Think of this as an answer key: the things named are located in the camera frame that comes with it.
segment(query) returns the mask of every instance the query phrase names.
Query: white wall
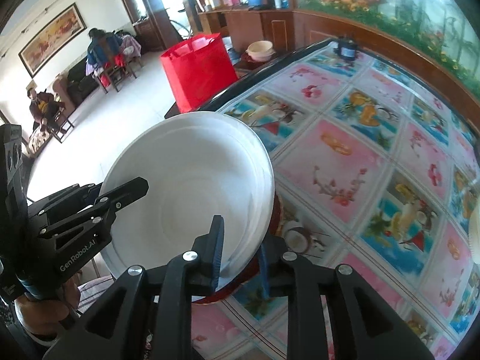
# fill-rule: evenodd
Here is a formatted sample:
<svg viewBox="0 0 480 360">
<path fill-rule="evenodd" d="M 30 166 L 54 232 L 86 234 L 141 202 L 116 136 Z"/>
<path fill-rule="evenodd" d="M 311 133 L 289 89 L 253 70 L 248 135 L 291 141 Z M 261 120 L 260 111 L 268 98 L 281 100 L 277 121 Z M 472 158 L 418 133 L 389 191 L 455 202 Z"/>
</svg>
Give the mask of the white wall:
<svg viewBox="0 0 480 360">
<path fill-rule="evenodd" d="M 32 133 L 33 117 L 29 111 L 30 100 L 26 87 L 32 80 L 18 53 L 49 21 L 69 5 L 76 3 L 87 30 L 63 47 L 34 77 L 38 89 L 47 88 L 55 77 L 84 53 L 90 44 L 88 30 L 93 27 L 107 31 L 130 23 L 121 0 L 61 0 L 34 25 L 22 34 L 0 60 L 0 109 L 13 123 L 22 126 L 24 136 Z"/>
</svg>

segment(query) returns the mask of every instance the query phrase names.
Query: bowl rim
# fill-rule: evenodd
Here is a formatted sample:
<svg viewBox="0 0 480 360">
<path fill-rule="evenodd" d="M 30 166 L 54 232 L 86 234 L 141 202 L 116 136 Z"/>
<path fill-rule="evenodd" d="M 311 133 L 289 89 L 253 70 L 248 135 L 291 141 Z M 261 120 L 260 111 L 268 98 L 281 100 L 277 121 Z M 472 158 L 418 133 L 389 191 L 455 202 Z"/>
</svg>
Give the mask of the bowl rim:
<svg viewBox="0 0 480 360">
<path fill-rule="evenodd" d="M 257 233 L 256 237 L 253 237 L 253 239 L 251 239 L 250 242 L 247 244 L 247 246 L 249 246 L 248 250 L 247 250 L 248 253 L 246 253 L 245 250 L 239 250 L 238 249 L 239 246 L 237 245 L 237 248 L 234 250 L 232 255 L 234 255 L 236 251 L 240 251 L 240 252 L 242 252 L 242 254 L 240 254 L 240 256 L 242 256 L 243 258 L 241 259 L 241 262 L 237 262 L 237 269 L 235 269 L 234 271 L 228 270 L 228 271 L 231 271 L 231 272 L 227 277 L 222 277 L 222 276 L 220 277 L 218 287 L 216 289 L 218 291 L 221 288 L 223 288 L 224 286 L 226 286 L 228 283 L 230 283 L 231 280 L 233 280 L 239 273 L 241 273 L 243 271 L 243 269 L 245 269 L 245 267 L 248 265 L 251 258 L 253 256 L 255 256 L 256 251 L 258 250 L 258 247 L 260 246 L 260 244 L 263 240 L 263 237 L 265 236 L 265 234 L 268 230 L 268 226 L 269 226 L 269 223 L 270 223 L 270 218 L 271 218 L 272 210 L 273 210 L 273 201 L 274 201 L 274 198 L 275 198 L 275 179 L 274 179 L 272 163 L 271 163 L 271 160 L 270 160 L 270 156 L 268 155 L 268 152 L 267 152 L 265 146 L 263 145 L 262 141 L 260 140 L 258 135 L 252 129 L 250 129 L 250 127 L 248 127 L 241 120 L 238 120 L 238 119 L 236 119 L 232 116 L 225 115 L 225 114 L 222 114 L 222 113 L 219 113 L 219 112 L 211 112 L 211 111 L 188 112 L 186 114 L 180 114 L 180 115 L 171 117 L 169 119 L 166 119 L 166 120 L 152 126 L 148 130 L 146 130 L 144 133 L 142 133 L 140 136 L 138 136 L 136 139 L 134 139 L 122 151 L 122 153 L 118 156 L 118 158 L 115 160 L 113 166 L 110 168 L 109 172 L 107 173 L 107 176 L 105 177 L 105 181 L 102 184 L 102 188 L 100 190 L 100 193 L 103 194 L 103 193 L 107 192 L 107 188 L 104 187 L 104 186 L 106 186 L 106 182 L 109 180 L 109 177 L 111 177 L 111 175 L 114 172 L 118 162 L 122 160 L 122 157 L 124 156 L 124 154 L 126 154 L 126 152 L 128 150 L 130 150 L 131 147 L 133 147 L 133 145 L 135 145 L 145 135 L 151 134 L 151 132 L 153 130 L 159 128 L 160 125 L 162 125 L 162 128 L 165 128 L 164 126 L 167 125 L 168 123 L 176 122 L 176 121 L 179 121 L 181 119 L 189 119 L 189 118 L 192 118 L 192 117 L 193 118 L 205 117 L 205 115 L 208 116 L 208 117 L 213 117 L 215 119 L 227 120 L 230 125 L 232 125 L 232 124 L 233 125 L 235 125 L 235 124 L 238 125 L 238 130 L 243 129 L 245 132 L 248 132 L 248 134 L 250 136 L 250 139 L 252 139 L 255 142 L 255 146 L 259 149 L 259 152 L 257 154 L 260 154 L 262 156 L 262 158 L 260 160 L 265 161 L 263 163 L 263 166 L 264 167 L 267 166 L 267 168 L 268 168 L 267 169 L 268 181 L 266 181 L 266 183 L 265 183 L 265 196 L 266 196 L 265 201 L 268 201 L 268 203 L 266 203 L 265 206 L 267 207 L 267 209 L 263 210 L 258 215 L 259 218 L 258 218 L 258 221 L 257 221 L 258 226 L 256 228 L 256 233 Z M 102 255 L 102 257 L 103 257 L 103 259 L 104 259 L 104 261 L 107 265 L 107 268 L 109 269 L 109 271 L 111 272 L 111 274 L 114 277 L 118 278 L 120 275 L 123 274 L 124 270 L 121 271 L 122 267 L 120 267 L 118 263 L 121 263 L 122 266 L 125 266 L 126 264 L 124 264 L 123 261 L 121 260 L 121 258 L 119 257 L 119 255 L 118 255 L 117 251 L 115 250 L 112 242 L 109 245 L 107 245 L 107 247 L 105 247 L 101 251 L 101 255 Z M 201 297 L 194 297 L 193 301 L 198 300 L 198 299 L 201 299 Z"/>
</svg>

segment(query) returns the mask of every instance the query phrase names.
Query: red bag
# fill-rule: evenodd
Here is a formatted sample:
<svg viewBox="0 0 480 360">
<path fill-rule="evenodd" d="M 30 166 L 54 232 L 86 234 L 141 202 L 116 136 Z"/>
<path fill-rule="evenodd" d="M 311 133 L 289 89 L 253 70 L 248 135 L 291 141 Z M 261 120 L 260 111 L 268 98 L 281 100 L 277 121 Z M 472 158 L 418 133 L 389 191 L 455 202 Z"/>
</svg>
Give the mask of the red bag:
<svg viewBox="0 0 480 360">
<path fill-rule="evenodd" d="M 199 34 L 160 56 L 180 112 L 198 108 L 238 80 L 220 34 Z"/>
</svg>

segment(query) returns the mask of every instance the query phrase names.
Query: seated person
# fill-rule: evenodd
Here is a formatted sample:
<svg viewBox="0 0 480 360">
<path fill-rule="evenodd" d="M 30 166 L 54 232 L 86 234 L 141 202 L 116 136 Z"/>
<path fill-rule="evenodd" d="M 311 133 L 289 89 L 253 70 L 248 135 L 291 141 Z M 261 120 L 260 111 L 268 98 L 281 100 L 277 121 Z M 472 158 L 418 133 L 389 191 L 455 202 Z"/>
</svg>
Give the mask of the seated person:
<svg viewBox="0 0 480 360">
<path fill-rule="evenodd" d="M 42 131 L 46 126 L 54 132 L 66 133 L 66 130 L 61 128 L 55 120 L 55 115 L 60 108 L 65 108 L 65 103 L 56 102 L 51 93 L 40 92 L 37 93 L 35 89 L 30 88 L 27 91 L 30 98 L 30 113 L 35 119 L 35 122 L 42 125 Z"/>
<path fill-rule="evenodd" d="M 92 42 L 87 49 L 88 63 L 93 67 L 106 67 L 106 64 L 125 66 L 120 49 L 122 39 L 112 32 L 92 28 L 88 32 Z"/>
</svg>

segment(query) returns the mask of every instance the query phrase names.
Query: blue jacket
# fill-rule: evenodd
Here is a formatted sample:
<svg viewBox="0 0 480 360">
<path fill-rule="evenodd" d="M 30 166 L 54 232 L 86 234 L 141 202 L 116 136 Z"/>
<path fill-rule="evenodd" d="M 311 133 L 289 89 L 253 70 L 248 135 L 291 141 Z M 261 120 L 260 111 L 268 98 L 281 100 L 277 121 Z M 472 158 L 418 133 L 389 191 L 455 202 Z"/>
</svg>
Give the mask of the blue jacket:
<svg viewBox="0 0 480 360">
<path fill-rule="evenodd" d="M 113 34 L 112 32 L 107 32 L 105 35 L 106 42 L 108 43 L 110 50 L 114 55 L 120 54 L 120 46 L 122 45 L 122 40 L 119 36 Z M 92 66 L 100 65 L 103 66 L 109 61 L 105 55 L 102 47 L 98 44 L 97 39 L 93 39 L 92 43 L 88 46 L 87 49 L 88 63 Z"/>
</svg>

